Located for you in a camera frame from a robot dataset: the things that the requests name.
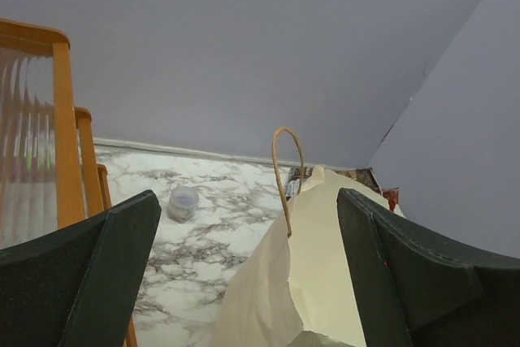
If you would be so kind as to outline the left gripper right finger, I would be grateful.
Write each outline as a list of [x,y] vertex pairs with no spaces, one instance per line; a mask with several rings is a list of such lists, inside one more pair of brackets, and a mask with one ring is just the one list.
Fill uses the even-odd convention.
[[517,346],[519,261],[405,219],[354,189],[337,214],[369,346]]

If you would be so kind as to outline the beige paper bag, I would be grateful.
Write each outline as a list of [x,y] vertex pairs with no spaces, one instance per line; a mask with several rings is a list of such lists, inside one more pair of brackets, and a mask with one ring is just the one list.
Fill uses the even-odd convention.
[[365,185],[316,166],[301,170],[283,212],[228,283],[213,346],[364,346],[337,213],[340,189],[389,209]]

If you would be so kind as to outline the red snack packet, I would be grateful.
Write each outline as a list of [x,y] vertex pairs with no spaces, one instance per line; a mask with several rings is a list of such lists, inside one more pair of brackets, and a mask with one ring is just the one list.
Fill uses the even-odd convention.
[[382,195],[388,200],[389,209],[394,211],[399,202],[399,188],[383,189]]

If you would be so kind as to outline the brown snack packet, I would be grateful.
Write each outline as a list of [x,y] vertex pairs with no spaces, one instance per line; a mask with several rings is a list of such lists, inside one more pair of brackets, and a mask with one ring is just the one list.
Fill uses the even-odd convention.
[[[377,194],[381,195],[382,190],[374,176],[374,172],[371,168],[352,169],[344,171],[336,171],[336,174],[346,176],[351,180],[355,180],[369,189],[373,190]],[[301,170],[297,167],[293,167],[289,172],[288,183],[285,186],[285,196],[289,200],[298,190],[300,185]]]

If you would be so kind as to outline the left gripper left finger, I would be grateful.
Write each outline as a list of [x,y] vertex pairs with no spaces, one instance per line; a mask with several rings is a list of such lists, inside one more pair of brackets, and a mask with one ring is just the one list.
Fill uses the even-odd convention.
[[161,215],[146,190],[1,252],[3,346],[121,346]]

